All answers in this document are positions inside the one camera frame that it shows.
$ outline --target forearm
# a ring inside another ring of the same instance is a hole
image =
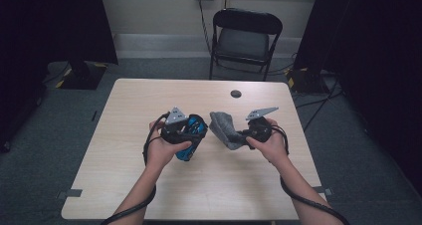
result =
[[[301,174],[287,157],[278,160],[274,165],[276,166],[286,185],[293,193],[308,200],[322,204],[326,207],[330,207],[329,204],[307,183],[307,181],[301,176]],[[292,199],[292,201],[301,219],[301,222],[304,225],[342,224],[338,219],[328,213],[306,205],[305,203],[296,199]]]
[[[136,183],[133,185],[130,192],[115,210],[114,214],[129,209],[143,201],[145,201],[152,189],[158,180],[158,177],[162,171],[162,168],[146,167],[140,177],[137,179]],[[131,213],[117,221],[110,223],[113,225],[116,224],[142,224],[143,218],[145,216],[146,207]]]

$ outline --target fingers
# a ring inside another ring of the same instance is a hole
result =
[[[156,123],[156,120],[154,120],[154,121],[151,121],[150,123],[149,123],[149,129],[152,129],[152,127],[154,126],[154,124]],[[158,124],[157,124],[157,126],[155,127],[155,129],[156,130],[159,130],[160,128],[162,128],[164,126],[164,122],[163,121],[159,121],[158,122]]]
[[[176,152],[178,152],[180,150],[183,150],[183,149],[186,149],[190,145],[192,145],[192,142],[191,141],[184,141],[184,142],[181,142],[181,143],[173,144],[174,149],[175,149]]]
[[[277,126],[277,122],[271,118],[267,118],[267,122],[271,125],[271,126]]]
[[[248,141],[249,144],[251,144],[253,147],[258,148],[258,149],[260,149],[261,146],[262,146],[261,142],[257,141],[256,139],[254,139],[250,136],[246,137],[246,141]]]

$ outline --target hand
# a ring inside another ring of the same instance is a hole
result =
[[[149,124],[149,129],[152,129],[155,121],[152,121]],[[174,154],[180,150],[188,148],[192,142],[184,141],[177,144],[172,144],[165,141],[160,137],[158,130],[164,127],[164,122],[160,121],[152,132],[149,149],[148,149],[148,161],[146,166],[155,167],[155,168],[164,168],[168,162],[171,161]]]
[[[275,120],[267,118],[267,121],[272,126],[277,126],[277,122]],[[273,165],[276,165],[276,161],[287,158],[288,156],[282,135],[274,130],[271,137],[266,142],[259,142],[249,136],[246,138],[246,140],[249,142],[249,144],[260,150],[264,157],[267,158],[267,160],[270,161]]]

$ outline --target black circular object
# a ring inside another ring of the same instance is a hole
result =
[[[231,95],[233,98],[239,98],[239,97],[241,97],[241,96],[242,96],[242,93],[241,93],[240,91],[233,90],[233,91],[230,93],[230,95]]]

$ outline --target folding chair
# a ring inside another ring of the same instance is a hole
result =
[[[227,8],[220,10],[213,18],[213,38],[209,80],[213,77],[214,61],[232,61],[265,67],[263,81],[267,78],[277,40],[283,24],[276,16]],[[270,45],[270,36],[274,40]]]

